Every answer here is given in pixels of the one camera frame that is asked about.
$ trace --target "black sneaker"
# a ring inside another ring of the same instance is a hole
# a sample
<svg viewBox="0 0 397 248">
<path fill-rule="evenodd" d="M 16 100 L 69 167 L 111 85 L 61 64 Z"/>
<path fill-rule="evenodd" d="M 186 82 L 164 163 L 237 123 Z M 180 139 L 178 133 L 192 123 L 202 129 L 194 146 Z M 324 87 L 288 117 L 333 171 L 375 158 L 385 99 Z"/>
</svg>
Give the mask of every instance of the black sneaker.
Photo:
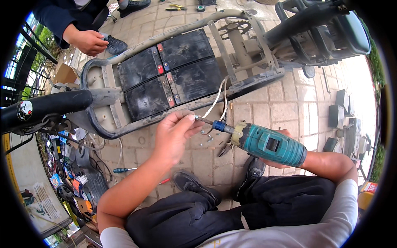
<svg viewBox="0 0 397 248">
<path fill-rule="evenodd" d="M 172 175 L 172 180 L 180 191 L 207 193 L 215 199 L 216 206 L 222 201 L 222 197 L 217 190 L 205 187 L 200 180 L 190 172 L 185 170 L 177 171 Z"/>
<path fill-rule="evenodd" d="M 247 172 L 240 184 L 237 184 L 238 188 L 233 192 L 233 200 L 239 202 L 245 190 L 265 172 L 266 164 L 260 161 L 258 158 L 249 157 L 244 165 L 247 168 Z"/>
<path fill-rule="evenodd" d="M 120 53 L 124 52 L 127 50 L 128 45 L 122 40 L 116 39 L 109 35 L 108 37 L 104 38 L 103 40 L 109 42 L 108 48 L 106 48 L 106 51 L 110 53 L 111 55 L 119 55 Z"/>
<path fill-rule="evenodd" d="M 118 8 L 117 10 L 120 12 L 120 17 L 126 17 L 132 12 L 141 10 L 150 5 L 151 0 L 142 0 L 142 1 L 128 1 L 128 6 L 125 9 Z"/>
</svg>

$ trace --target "gear sprocket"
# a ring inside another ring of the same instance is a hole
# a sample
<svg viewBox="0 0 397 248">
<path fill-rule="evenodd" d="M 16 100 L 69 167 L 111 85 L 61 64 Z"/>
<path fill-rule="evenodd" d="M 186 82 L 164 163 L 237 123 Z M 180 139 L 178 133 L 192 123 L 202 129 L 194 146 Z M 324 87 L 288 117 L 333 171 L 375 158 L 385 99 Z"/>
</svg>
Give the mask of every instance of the gear sprocket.
<svg viewBox="0 0 397 248">
<path fill-rule="evenodd" d="M 220 28 L 218 28 L 218 31 L 220 31 L 220 35 L 222 37 L 222 40 L 227 40 L 229 39 L 229 33 L 234 30 L 240 31 L 240 33 L 243 35 L 248 30 L 251 29 L 251 24 L 248 21 L 234 21 L 232 23 L 226 24 Z"/>
</svg>

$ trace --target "cordless drill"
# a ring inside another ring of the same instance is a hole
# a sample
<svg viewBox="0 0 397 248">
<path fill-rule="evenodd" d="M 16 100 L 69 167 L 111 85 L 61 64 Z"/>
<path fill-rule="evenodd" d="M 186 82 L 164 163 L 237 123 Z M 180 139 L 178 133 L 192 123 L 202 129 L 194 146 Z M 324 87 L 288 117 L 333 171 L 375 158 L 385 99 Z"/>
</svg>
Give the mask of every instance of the cordless drill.
<svg viewBox="0 0 397 248">
<path fill-rule="evenodd" d="M 306 159 L 306 147 L 282 133 L 242 121 L 233 128 L 224 122 L 195 117 L 215 130 L 231 134 L 232 144 L 254 157 L 293 167 L 301 166 Z"/>
</svg>

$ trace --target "brick pavement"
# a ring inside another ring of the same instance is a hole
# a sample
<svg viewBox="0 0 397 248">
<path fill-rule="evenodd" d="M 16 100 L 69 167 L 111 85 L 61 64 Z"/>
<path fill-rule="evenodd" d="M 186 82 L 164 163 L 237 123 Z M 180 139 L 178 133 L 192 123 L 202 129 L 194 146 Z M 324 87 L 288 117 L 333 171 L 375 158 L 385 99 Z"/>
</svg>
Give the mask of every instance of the brick pavement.
<svg viewBox="0 0 397 248">
<path fill-rule="evenodd" d="M 188 10 L 185 12 L 167 12 L 164 8 L 169 3 L 152 0 L 150 7 L 132 13 L 123 19 L 119 17 L 118 11 L 115 11 L 113 14 L 118 18 L 117 23 L 113 23 L 109 19 L 100 28 L 100 31 L 124 40 L 130 48 L 154 35 L 202 19 L 216 11 L 215 6 L 208 6 L 205 12 L 197 13 L 195 11 L 197 0 L 180 0 L 174 3 L 187 6 Z M 265 29 L 269 30 L 277 25 L 279 20 L 264 20 L 261 22 Z M 215 55 L 219 56 L 219 50 L 209 34 L 209 29 L 205 28 L 205 31 L 210 37 L 210 44 Z M 233 52 L 229 40 L 226 40 L 226 47 L 229 52 Z M 98 58 L 108 57 L 110 57 L 110 54 L 107 52 L 98 55 Z M 60 62 L 71 63 L 73 67 L 81 70 L 89 59 L 91 59 L 89 56 L 70 48 L 65 51 L 64 58 L 61 56 Z M 325 72 L 330 92 L 325 87 L 323 70 L 320 68 L 316 68 L 316 76 L 313 79 L 307 79 L 300 69 L 287 72 L 280 82 L 235 99 L 233 110 L 227 116 L 228 123 L 233 124 L 245 120 L 272 129 L 288 129 L 292 136 L 303 143 L 308 150 L 322 150 L 326 139 L 335 136 L 335 132 L 331 131 L 327 125 L 328 106 L 335 103 L 336 91 L 346 89 L 350 80 L 349 72 L 343 62 L 338 65 L 327 66 Z M 244 73 L 237 75 L 240 80 L 247 77 Z M 203 115 L 207 109 L 208 107 L 197 110 L 196 113 Z M 222 104 L 218 104 L 208 118 L 218 119 L 221 112 Z M 140 166 L 151 155 L 154 148 L 156 126 L 152 125 L 121 137 L 123 160 L 120 167 Z M 208 125 L 204 126 L 205 131 L 209 128 Z M 227 192 L 243 176 L 242 166 L 248 155 L 243 150 L 234 148 L 225 156 L 218 158 L 217 155 L 222 145 L 229 139 L 229 135 L 216 135 L 214 131 L 212 135 L 214 137 L 212 142 L 207 142 L 208 137 L 201 135 L 201 133 L 189 140 L 184 156 L 174 166 L 172 172 L 181 168 L 192 171 L 205 185 Z M 101 154 L 109 168 L 114 169 L 119 159 L 118 140 L 106 141 L 106 146 Z M 129 173 L 116 175 L 116 181 L 119 182 Z M 276 169 L 271 167 L 266 168 L 264 176 L 294 174 L 311 175 L 311 173 L 301 169 Z M 143 202 L 143 206 L 148 206 L 158 199 L 176 192 L 178 192 L 178 189 L 170 182 L 160 185 L 151 192 Z M 238 205 L 237 202 L 225 200 L 218 208 L 226 210 Z"/>
</svg>

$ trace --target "pliers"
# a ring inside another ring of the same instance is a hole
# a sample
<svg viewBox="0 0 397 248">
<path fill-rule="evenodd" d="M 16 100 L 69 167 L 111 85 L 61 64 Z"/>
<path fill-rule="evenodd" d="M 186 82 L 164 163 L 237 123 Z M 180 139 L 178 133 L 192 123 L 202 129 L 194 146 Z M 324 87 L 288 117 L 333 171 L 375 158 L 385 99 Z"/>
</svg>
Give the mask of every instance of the pliers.
<svg viewBox="0 0 397 248">
<path fill-rule="evenodd" d="M 186 7 L 183 7 L 182 5 L 170 4 L 170 6 L 172 6 L 172 7 L 176 7 L 176 8 L 167 8 L 166 10 L 168 10 L 168 11 L 180 11 L 180 10 L 187 10 L 187 8 L 186 8 Z"/>
</svg>

